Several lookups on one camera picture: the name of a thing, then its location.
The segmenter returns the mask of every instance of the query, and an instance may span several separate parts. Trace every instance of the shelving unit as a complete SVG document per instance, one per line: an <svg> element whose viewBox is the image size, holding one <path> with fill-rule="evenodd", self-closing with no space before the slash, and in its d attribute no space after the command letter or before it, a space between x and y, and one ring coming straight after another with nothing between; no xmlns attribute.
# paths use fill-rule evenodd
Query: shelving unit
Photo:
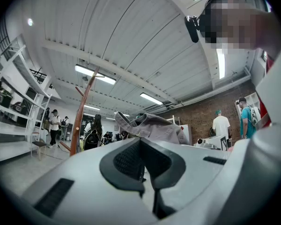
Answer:
<svg viewBox="0 0 281 225"><path fill-rule="evenodd" d="M170 122L180 126L180 118L179 117L176 118L174 115L172 118L167 119L167 121L170 121Z"/></svg>
<svg viewBox="0 0 281 225"><path fill-rule="evenodd" d="M0 111L4 111L28 120L26 127L19 127L4 122L0 122L0 134L23 135L25 136L25 140L26 140L20 142L0 142L0 161L13 158L21 154L30 152L31 150L37 149L37 147L31 143L32 142L31 138L33 136L37 136L39 140L40 134L34 133L33 130L36 122L40 122L40 127L42 127L44 114L45 114L43 113L43 117L41 118L41 120L37 120L37 111L38 111L37 108L46 110L51 98L51 95L48 95L43 90L41 85L37 82L35 77L30 72L30 69L27 66L25 59L22 55L22 51L25 49L25 47L26 47L25 45L20 48L16 48L13 46L12 50L6 49L5 51L8 50L9 52L14 52L14 55L6 62L2 62L3 53L0 55L0 81L5 83L16 94L18 94L23 99L27 100L29 103L32 104L29 115L20 114L19 112L9 107L4 107L0 104ZM29 84L29 86L37 93L34 100L28 97L20 89L18 89L17 85L15 85L15 83L12 82L11 79L6 75L8 67L11 64L13 64L17 68L19 73L22 75L23 79L25 79L25 81ZM43 97L40 97L40 95L43 95L43 97L48 98L45 104L41 104Z"/></svg>
<svg viewBox="0 0 281 225"><path fill-rule="evenodd" d="M257 93L254 92L246 97L244 97L246 100L247 100L247 104L251 107L258 107L260 109L260 101L259 101L259 98L257 96ZM236 107L236 110L237 110L237 114L238 114L238 117L240 119L240 116L241 116L241 109L239 107L238 104L236 104L238 100L235 101L235 107Z"/></svg>

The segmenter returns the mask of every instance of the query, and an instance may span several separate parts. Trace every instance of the fluorescent light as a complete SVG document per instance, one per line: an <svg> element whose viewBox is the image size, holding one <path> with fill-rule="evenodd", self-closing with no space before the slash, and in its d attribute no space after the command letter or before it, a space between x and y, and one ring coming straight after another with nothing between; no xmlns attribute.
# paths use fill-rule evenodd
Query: fluorescent light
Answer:
<svg viewBox="0 0 281 225"><path fill-rule="evenodd" d="M87 105L84 105L84 106L85 106L85 107L88 107L88 108L91 108L91 109L100 110L100 108L91 107L91 106L87 106Z"/></svg>
<svg viewBox="0 0 281 225"><path fill-rule="evenodd" d="M89 76L92 76L94 74L94 71L92 71L90 69L87 69L85 67L79 66L79 65L75 65L75 70L77 72L84 73L84 74L89 75Z"/></svg>
<svg viewBox="0 0 281 225"><path fill-rule="evenodd" d="M156 103L156 104L158 104L158 105L163 104L161 101L158 101L157 99L155 99L155 98L153 98L153 97L147 95L146 93L142 93L140 96L143 97L143 98L145 98L145 99L148 99L148 100L150 100L151 102Z"/></svg>
<svg viewBox="0 0 281 225"><path fill-rule="evenodd" d="M220 79L225 76L225 54L222 53L221 49L216 50L217 58L219 60L219 70L220 70Z"/></svg>
<svg viewBox="0 0 281 225"><path fill-rule="evenodd" d="M91 117L94 117L94 115L92 114L88 114L88 113L83 113L84 115L88 115L88 116L91 116Z"/></svg>
<svg viewBox="0 0 281 225"><path fill-rule="evenodd" d="M128 114L123 114L125 117L130 117L130 115Z"/></svg>
<svg viewBox="0 0 281 225"><path fill-rule="evenodd" d="M31 18L29 18L29 19L27 20L27 23L28 23L28 25L29 25L29 26L32 26L32 25L33 25L33 21L32 21L32 19L31 19Z"/></svg>
<svg viewBox="0 0 281 225"><path fill-rule="evenodd" d="M86 74L88 76L92 76L94 74L94 71L93 70L90 70L86 67L83 67L83 66L80 66L78 64L75 65L75 70L77 72L80 72L80 73L83 73L83 74ZM116 83L117 80L111 78L111 77L107 77L101 73L97 73L97 76L104 76L104 77L96 77L96 79L99 79L99 80L102 80L106 83L110 83L112 85L114 85Z"/></svg>

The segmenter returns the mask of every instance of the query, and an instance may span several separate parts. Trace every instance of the gray jacket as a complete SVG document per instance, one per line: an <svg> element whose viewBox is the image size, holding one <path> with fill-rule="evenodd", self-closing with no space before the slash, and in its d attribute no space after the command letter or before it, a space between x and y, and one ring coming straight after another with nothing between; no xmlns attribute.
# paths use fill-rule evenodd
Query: gray jacket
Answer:
<svg viewBox="0 0 281 225"><path fill-rule="evenodd" d="M156 115L145 113L130 122L121 112L117 112L114 119L122 129L132 136L150 137L155 140L189 145L180 126Z"/></svg>

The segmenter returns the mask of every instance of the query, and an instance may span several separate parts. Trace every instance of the brick wall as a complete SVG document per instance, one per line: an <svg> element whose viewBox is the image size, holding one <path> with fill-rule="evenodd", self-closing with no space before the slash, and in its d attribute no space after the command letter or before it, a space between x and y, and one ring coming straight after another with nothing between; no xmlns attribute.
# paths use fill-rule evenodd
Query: brick wall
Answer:
<svg viewBox="0 0 281 225"><path fill-rule="evenodd" d="M166 119L174 115L175 117L180 117L181 124L190 124L192 127L192 143L194 144L198 138L209 137L209 129L212 127L214 118L216 118L215 111L221 109L222 115L229 120L232 142L235 143L240 139L240 124L234 102L239 97L245 97L254 92L253 83L247 81L203 101L158 115Z"/></svg>

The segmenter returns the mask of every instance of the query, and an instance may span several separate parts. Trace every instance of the wooden pole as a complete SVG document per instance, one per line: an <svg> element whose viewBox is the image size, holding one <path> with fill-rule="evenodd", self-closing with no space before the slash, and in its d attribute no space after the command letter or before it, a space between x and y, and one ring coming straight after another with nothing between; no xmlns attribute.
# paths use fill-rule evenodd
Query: wooden pole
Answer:
<svg viewBox="0 0 281 225"><path fill-rule="evenodd" d="M83 94L82 100L80 102L80 106L76 115L76 119L75 119L75 123L74 123L74 129L73 129L73 136L72 136L72 140L71 140L71 151L70 151L70 156L74 155L76 153L76 144L77 141L79 139L79 135L80 135L80 125L81 125L81 120L82 120L82 113L83 113L83 109L84 109L84 105L86 103L86 99L89 95L89 91L91 86L94 83L94 80L96 78L96 75L99 71L99 68L97 68L94 72L94 74L92 75L89 84Z"/></svg>
<svg viewBox="0 0 281 225"><path fill-rule="evenodd" d="M67 150L71 151L71 149L70 149L67 145L65 145L64 142L60 141L59 143L60 143L61 145L63 145Z"/></svg>
<svg viewBox="0 0 281 225"><path fill-rule="evenodd" d="M76 86L75 88L76 88L76 90L80 93L81 96L84 95L80 88L78 88L77 86Z"/></svg>

